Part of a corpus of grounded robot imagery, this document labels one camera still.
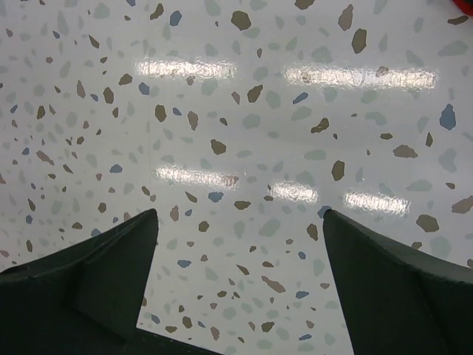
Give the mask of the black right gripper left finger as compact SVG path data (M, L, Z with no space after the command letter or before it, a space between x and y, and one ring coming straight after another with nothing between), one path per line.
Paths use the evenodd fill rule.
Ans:
M146 354L137 319L157 243L144 211L1 272L2 354Z

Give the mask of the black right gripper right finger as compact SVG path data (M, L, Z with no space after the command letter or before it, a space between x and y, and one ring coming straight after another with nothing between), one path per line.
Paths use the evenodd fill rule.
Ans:
M355 354L471 354L472 269L324 213L324 241Z

